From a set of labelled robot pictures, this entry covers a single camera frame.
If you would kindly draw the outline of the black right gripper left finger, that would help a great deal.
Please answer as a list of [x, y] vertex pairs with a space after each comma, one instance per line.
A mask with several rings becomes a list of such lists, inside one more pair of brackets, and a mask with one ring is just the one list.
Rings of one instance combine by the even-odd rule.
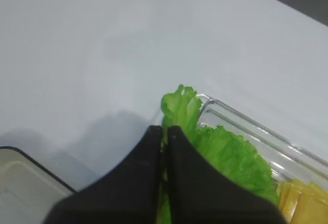
[[162, 128], [149, 126], [111, 172], [57, 203], [45, 223], [155, 223]]

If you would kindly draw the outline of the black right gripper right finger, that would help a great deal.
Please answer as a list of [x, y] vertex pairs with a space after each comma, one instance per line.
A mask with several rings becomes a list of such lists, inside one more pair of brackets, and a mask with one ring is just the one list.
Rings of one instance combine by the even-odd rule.
[[167, 175], [172, 223], [285, 223], [271, 202], [214, 169], [179, 126], [168, 128]]

